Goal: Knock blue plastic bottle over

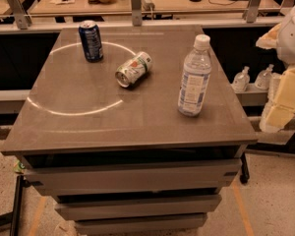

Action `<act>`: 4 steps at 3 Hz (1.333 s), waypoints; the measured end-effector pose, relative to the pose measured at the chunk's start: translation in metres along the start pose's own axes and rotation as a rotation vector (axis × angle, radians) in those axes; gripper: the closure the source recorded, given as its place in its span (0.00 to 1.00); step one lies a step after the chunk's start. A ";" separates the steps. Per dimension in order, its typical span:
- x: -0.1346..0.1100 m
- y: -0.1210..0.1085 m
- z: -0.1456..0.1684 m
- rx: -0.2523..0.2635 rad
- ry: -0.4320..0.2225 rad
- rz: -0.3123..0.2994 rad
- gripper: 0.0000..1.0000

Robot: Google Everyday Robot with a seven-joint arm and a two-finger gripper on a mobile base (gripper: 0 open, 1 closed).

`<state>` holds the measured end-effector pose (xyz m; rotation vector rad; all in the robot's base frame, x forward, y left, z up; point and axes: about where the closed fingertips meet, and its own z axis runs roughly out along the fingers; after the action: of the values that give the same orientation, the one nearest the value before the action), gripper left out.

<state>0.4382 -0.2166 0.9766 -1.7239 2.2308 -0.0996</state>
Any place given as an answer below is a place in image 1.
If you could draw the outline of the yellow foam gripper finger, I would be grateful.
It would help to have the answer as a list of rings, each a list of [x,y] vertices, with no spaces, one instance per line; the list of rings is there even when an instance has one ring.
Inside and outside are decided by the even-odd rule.
[[[259,127],[263,132],[276,133],[283,129],[294,115],[295,65],[290,65],[282,75],[271,75],[267,103]]]
[[[280,27],[281,24],[277,24],[271,28],[267,33],[257,40],[256,46],[262,49],[275,49]]]

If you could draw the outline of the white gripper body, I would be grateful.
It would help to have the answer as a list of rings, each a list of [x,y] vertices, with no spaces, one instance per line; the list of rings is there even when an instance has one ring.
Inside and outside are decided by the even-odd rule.
[[[277,36],[278,58],[295,65],[295,6],[284,17]]]

